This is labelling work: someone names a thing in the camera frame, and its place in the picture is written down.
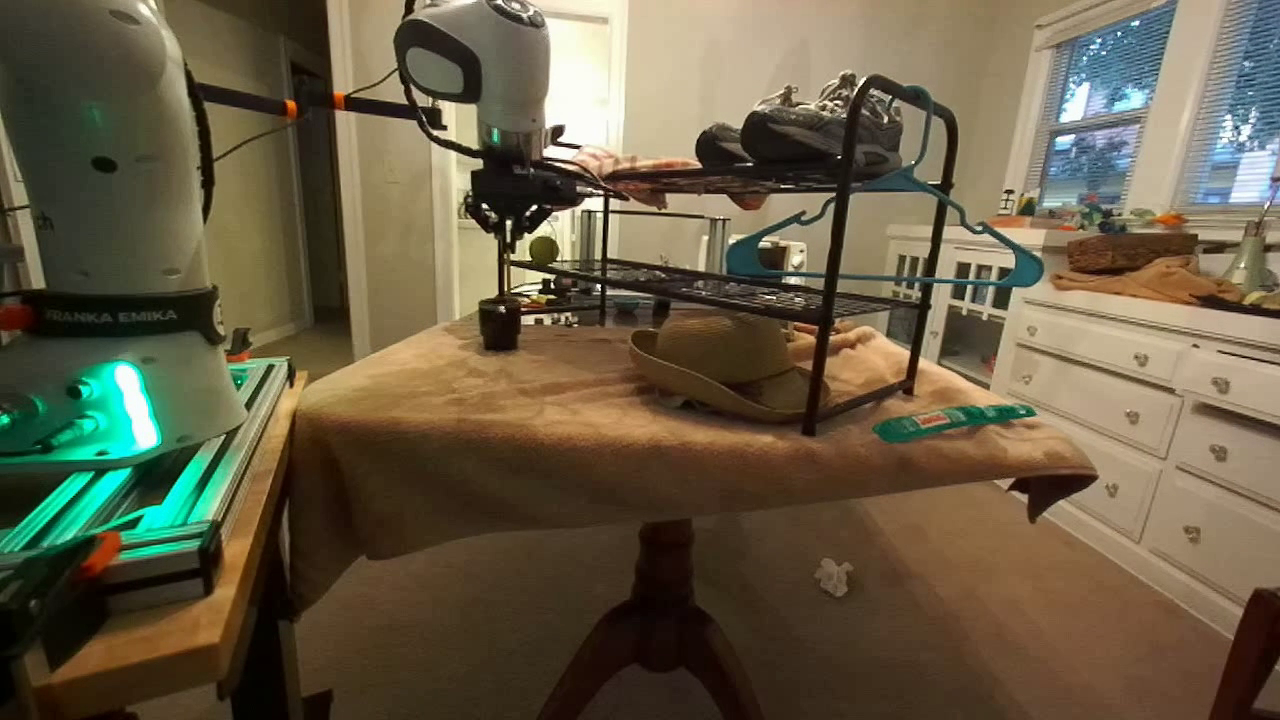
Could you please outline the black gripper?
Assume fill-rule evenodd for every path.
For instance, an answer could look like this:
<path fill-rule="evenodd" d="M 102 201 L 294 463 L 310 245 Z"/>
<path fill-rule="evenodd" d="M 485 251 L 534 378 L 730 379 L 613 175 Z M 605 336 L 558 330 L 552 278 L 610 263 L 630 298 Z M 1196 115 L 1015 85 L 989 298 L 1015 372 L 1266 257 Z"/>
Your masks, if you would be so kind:
<path fill-rule="evenodd" d="M 501 151 L 479 151 L 463 212 L 505 249 L 512 251 L 527 233 L 538 233 L 552 212 L 577 208 L 584 201 L 584 183 L 577 171 L 520 160 Z"/>

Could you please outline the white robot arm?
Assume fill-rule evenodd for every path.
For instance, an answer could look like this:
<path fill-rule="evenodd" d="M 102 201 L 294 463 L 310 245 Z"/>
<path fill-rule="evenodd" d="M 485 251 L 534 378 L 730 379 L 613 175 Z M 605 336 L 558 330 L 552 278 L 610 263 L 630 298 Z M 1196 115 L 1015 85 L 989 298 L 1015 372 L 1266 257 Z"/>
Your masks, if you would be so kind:
<path fill-rule="evenodd" d="M 420 133 L 475 160 L 463 212 L 505 249 L 581 201 L 545 148 L 548 23 L 527 0 L 417 0 L 396 34 L 396 75 Z"/>

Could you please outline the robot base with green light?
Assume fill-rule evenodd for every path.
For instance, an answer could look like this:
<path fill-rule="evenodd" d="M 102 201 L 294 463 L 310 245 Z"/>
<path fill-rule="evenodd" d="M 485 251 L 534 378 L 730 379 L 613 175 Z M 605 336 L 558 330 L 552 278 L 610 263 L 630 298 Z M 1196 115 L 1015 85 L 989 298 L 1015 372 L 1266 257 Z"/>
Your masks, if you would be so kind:
<path fill-rule="evenodd" d="M 0 351 L 0 473 L 163 463 L 225 514 L 287 370 L 231 364 L 205 278 L 211 157 L 156 0 L 0 0 L 0 104 L 46 280 Z"/>

